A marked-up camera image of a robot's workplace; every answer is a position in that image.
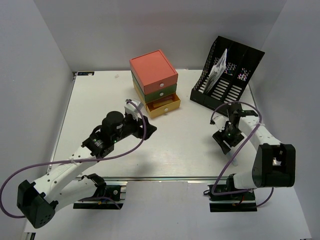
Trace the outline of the yellow bottom drawer box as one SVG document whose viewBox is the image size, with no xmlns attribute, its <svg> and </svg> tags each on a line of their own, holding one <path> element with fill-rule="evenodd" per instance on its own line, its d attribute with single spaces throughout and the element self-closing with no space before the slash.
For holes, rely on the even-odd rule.
<svg viewBox="0 0 320 240">
<path fill-rule="evenodd" d="M 173 99 L 172 99 L 173 102 L 172 103 L 169 103 L 167 105 L 164 105 L 164 106 L 161 106 L 161 107 L 158 107 L 158 108 L 154 108 L 153 107 L 153 103 L 154 102 L 165 101 L 167 96 L 173 96 Z M 149 102 L 149 103 L 144 103 L 144 101 L 138 95 L 140 101 L 143 103 L 143 105 L 145 107 L 146 112 L 148 113 L 149 117 L 152 118 L 152 119 L 157 118 L 157 117 L 159 117 L 161 115 L 167 114 L 167 113 L 169 113 L 169 112 L 171 112 L 173 110 L 176 110 L 176 109 L 178 109 L 180 107 L 181 100 L 178 97 L 178 95 L 176 94 L 176 92 L 173 93 L 173 94 L 167 95 L 167 96 L 159 98 L 159 99 L 157 99 L 155 101 L 152 101 L 152 102 Z"/>
</svg>

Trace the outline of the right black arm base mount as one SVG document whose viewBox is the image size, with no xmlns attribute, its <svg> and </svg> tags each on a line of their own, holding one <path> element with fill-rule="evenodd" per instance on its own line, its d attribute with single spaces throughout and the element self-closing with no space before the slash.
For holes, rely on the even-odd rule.
<svg viewBox="0 0 320 240">
<path fill-rule="evenodd" d="M 229 192 L 237 191 L 232 177 L 219 182 L 214 190 L 215 193 L 227 193 L 226 195 L 213 195 L 213 186 L 213 184 L 208 185 L 208 189 L 203 192 L 203 195 L 209 198 L 209 210 L 211 213 L 257 211 L 256 198 L 253 191 L 229 194 Z"/>
</svg>

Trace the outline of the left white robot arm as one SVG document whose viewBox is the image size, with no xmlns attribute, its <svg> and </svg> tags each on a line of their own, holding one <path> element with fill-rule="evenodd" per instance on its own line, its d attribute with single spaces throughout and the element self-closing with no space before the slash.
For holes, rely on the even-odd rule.
<svg viewBox="0 0 320 240">
<path fill-rule="evenodd" d="M 59 164 L 33 182 L 25 180 L 18 186 L 17 207 L 29 223 L 39 229 L 68 205 L 83 199 L 106 199 L 105 180 L 95 173 L 83 172 L 110 154 L 117 142 L 129 136 L 147 140 L 156 130 L 157 127 L 150 124 L 145 115 L 139 117 L 137 111 L 109 112 L 69 163 Z"/>
</svg>

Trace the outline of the coral top drawer box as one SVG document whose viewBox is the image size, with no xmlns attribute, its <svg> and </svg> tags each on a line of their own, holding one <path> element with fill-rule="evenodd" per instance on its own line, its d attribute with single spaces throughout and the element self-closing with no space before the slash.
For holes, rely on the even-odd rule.
<svg viewBox="0 0 320 240">
<path fill-rule="evenodd" d="M 178 82 L 178 73 L 162 50 L 134 57 L 130 69 L 145 95 L 162 90 Z"/>
</svg>

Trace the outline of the pastel blue highlighter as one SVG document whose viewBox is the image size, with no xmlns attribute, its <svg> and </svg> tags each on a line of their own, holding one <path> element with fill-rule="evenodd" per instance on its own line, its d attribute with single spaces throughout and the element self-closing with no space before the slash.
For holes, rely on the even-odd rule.
<svg viewBox="0 0 320 240">
<path fill-rule="evenodd" d="M 236 157 L 233 157 L 233 154 L 231 152 L 229 152 L 227 154 L 227 156 L 229 157 L 230 160 L 232 160 L 231 164 L 234 166 L 234 167 L 237 167 L 239 164 L 238 164 L 238 161 L 237 161 L 237 158 Z"/>
</svg>

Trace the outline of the pastel yellow highlighter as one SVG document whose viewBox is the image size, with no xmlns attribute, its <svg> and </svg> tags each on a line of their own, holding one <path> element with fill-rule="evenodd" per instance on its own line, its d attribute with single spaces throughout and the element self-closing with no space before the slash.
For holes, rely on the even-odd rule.
<svg viewBox="0 0 320 240">
<path fill-rule="evenodd" d="M 154 108 L 159 108 L 159 107 L 165 106 L 165 105 L 167 105 L 167 104 L 170 104 L 170 103 L 172 103 L 172 102 L 173 102 L 172 99 L 167 99 L 167 100 L 163 100 L 163 101 L 153 102 L 153 103 L 152 103 L 152 106 L 153 106 Z"/>
</svg>

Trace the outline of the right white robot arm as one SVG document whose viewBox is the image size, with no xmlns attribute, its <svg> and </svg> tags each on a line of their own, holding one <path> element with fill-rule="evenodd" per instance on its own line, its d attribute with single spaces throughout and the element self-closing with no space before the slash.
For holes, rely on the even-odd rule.
<svg viewBox="0 0 320 240">
<path fill-rule="evenodd" d="M 213 195 L 227 195 L 233 200 L 254 189 L 290 188 L 295 183 L 295 147 L 274 137 L 263 125 L 262 115 L 255 107 L 244 110 L 243 105 L 242 101 L 220 105 L 221 108 L 226 107 L 228 119 L 212 136 L 224 154 L 228 154 L 232 147 L 236 148 L 222 169 L 223 173 L 246 143 L 250 142 L 256 151 L 251 170 L 231 174 L 222 192 L 216 191 L 216 183 L 211 189 Z"/>
</svg>

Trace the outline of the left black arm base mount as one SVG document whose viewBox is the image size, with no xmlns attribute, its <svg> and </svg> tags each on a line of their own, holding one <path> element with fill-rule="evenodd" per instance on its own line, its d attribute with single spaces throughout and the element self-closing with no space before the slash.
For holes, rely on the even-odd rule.
<svg viewBox="0 0 320 240">
<path fill-rule="evenodd" d="M 87 200 L 73 204 L 77 210 L 120 210 L 125 200 L 125 186 L 107 183 L 101 176 L 93 173 L 84 175 L 81 180 L 88 179 L 94 183 L 96 190 Z"/>
</svg>

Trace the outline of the white printed paper booklet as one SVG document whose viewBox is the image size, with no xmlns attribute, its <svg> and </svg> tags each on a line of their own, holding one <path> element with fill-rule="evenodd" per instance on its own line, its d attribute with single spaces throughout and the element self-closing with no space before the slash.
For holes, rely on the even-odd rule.
<svg viewBox="0 0 320 240">
<path fill-rule="evenodd" d="M 215 85 L 217 80 L 221 77 L 223 72 L 226 70 L 226 68 L 227 68 L 227 53 L 228 53 L 228 49 L 226 48 L 224 50 L 222 56 L 220 57 L 218 63 L 213 65 L 213 67 L 210 71 L 208 80 L 207 80 L 206 85 L 203 90 L 204 94 L 208 94 L 211 91 L 211 89 L 213 88 L 213 86 Z"/>
</svg>

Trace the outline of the green drawer box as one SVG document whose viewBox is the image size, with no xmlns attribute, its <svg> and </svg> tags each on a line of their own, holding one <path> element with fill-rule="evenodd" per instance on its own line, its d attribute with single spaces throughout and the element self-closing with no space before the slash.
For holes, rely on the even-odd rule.
<svg viewBox="0 0 320 240">
<path fill-rule="evenodd" d="M 139 95 L 139 97 L 144 101 L 144 103 L 150 103 L 150 102 L 153 102 L 153 101 L 158 100 L 160 98 L 164 98 L 168 95 L 174 94 L 177 90 L 177 84 L 173 84 L 173 85 L 170 85 L 170 86 L 165 87 L 163 89 L 156 90 L 152 93 L 144 94 L 135 75 L 133 73 L 131 75 L 132 75 L 133 86 L 134 86 L 137 94 Z"/>
</svg>

